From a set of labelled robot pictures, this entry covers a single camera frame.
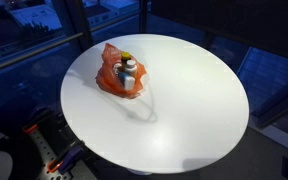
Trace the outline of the brown yellow-capped medicine bottle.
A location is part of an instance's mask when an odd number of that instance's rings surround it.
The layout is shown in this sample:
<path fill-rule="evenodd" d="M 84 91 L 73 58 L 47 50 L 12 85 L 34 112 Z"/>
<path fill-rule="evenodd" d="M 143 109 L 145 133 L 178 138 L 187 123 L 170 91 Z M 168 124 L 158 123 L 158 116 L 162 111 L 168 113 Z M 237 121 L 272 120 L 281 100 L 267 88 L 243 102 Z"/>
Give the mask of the brown yellow-capped medicine bottle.
<path fill-rule="evenodd" d="M 121 64 L 123 71 L 126 71 L 127 67 L 127 61 L 131 59 L 131 55 L 128 52 L 122 52 L 121 53 Z"/>

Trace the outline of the white pill bottle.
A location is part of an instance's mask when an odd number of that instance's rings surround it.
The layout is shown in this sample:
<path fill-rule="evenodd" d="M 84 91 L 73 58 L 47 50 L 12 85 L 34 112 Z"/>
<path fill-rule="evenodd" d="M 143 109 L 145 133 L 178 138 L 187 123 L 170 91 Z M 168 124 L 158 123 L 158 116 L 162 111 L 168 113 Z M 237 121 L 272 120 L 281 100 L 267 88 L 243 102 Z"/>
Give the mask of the white pill bottle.
<path fill-rule="evenodd" d="M 137 75 L 137 65 L 135 60 L 128 60 L 126 62 L 125 71 L 132 77 Z"/>

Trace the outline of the orange plastic bag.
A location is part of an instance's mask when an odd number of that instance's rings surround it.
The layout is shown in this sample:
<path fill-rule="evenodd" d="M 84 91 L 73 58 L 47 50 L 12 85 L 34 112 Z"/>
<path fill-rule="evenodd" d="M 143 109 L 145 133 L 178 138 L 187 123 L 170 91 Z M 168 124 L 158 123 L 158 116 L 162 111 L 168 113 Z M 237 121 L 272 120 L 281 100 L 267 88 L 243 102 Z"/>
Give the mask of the orange plastic bag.
<path fill-rule="evenodd" d="M 105 48 L 102 52 L 102 66 L 98 70 L 96 76 L 96 83 L 99 88 L 105 92 L 113 95 L 133 99 L 140 95 L 140 91 L 143 89 L 141 82 L 142 77 L 146 74 L 146 69 L 134 56 L 130 56 L 132 60 L 136 62 L 138 68 L 137 75 L 135 76 L 135 85 L 132 90 L 125 90 L 113 67 L 116 63 L 122 62 L 123 51 L 115 47 L 110 43 L 105 44 Z"/>

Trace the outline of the round white table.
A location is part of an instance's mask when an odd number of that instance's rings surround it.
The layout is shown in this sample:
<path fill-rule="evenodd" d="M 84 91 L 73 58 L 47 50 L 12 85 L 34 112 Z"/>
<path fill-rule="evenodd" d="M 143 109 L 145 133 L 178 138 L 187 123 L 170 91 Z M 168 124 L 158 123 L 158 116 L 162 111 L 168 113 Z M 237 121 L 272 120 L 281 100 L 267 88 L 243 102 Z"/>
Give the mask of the round white table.
<path fill-rule="evenodd" d="M 95 80 L 103 44 L 81 54 L 61 86 L 61 107 L 75 135 L 102 158 L 144 173 L 180 173 L 225 157 L 249 119 L 235 73 L 198 45 L 169 36 L 110 39 L 147 71 L 134 99 L 102 91 Z"/>

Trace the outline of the metal window railing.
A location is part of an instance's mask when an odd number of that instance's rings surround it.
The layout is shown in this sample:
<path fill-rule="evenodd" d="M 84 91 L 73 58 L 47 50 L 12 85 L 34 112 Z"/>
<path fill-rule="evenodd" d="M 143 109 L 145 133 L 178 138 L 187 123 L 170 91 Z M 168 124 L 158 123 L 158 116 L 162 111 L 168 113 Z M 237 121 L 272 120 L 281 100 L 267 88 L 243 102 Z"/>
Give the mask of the metal window railing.
<path fill-rule="evenodd" d="M 67 37 L 67 38 L 65 38 L 63 40 L 57 41 L 57 42 L 55 42 L 55 43 L 53 43 L 51 45 L 48 45 L 48 46 L 39 48 L 39 49 L 37 49 L 35 51 L 29 52 L 29 53 L 27 53 L 27 54 L 25 54 L 23 56 L 17 57 L 15 59 L 8 60 L 7 62 L 0 63 L 0 69 L 7 68 L 7 67 L 12 66 L 12 65 L 14 65 L 16 63 L 22 62 L 22 61 L 24 61 L 24 60 L 26 60 L 28 58 L 31 58 L 31 57 L 36 56 L 36 55 L 39 55 L 39 54 L 41 54 L 41 53 L 43 53 L 45 51 L 51 50 L 51 49 L 53 49 L 55 47 L 58 47 L 60 45 L 68 43 L 70 41 L 76 40 L 76 39 L 80 38 L 83 35 L 84 34 L 81 32 L 81 33 L 75 34 L 73 36 L 69 36 L 69 37 Z"/>

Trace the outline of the purple orange clamp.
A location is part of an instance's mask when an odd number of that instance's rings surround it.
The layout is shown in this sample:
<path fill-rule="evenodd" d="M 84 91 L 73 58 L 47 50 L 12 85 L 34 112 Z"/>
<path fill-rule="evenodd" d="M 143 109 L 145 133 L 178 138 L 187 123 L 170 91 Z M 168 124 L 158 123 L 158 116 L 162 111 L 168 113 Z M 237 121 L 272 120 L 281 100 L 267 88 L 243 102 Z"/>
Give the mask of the purple orange clamp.
<path fill-rule="evenodd" d="M 47 165 L 47 171 L 54 173 L 58 171 L 65 174 L 81 158 L 84 149 L 81 142 L 68 146 L 64 151 Z"/>

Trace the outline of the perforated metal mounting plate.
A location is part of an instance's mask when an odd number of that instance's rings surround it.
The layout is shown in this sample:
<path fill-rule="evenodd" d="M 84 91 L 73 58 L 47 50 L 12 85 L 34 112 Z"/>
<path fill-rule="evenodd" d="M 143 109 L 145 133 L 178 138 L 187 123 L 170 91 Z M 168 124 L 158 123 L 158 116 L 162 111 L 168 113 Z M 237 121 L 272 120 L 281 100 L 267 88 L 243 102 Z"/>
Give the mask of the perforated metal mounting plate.
<path fill-rule="evenodd" d="M 43 137 L 37 125 L 33 125 L 24 130 L 31 140 L 36 145 L 39 155 L 42 159 L 41 170 L 36 180 L 71 180 L 72 176 L 69 173 L 61 173 L 59 167 L 62 163 L 56 163 L 57 155 Z"/>

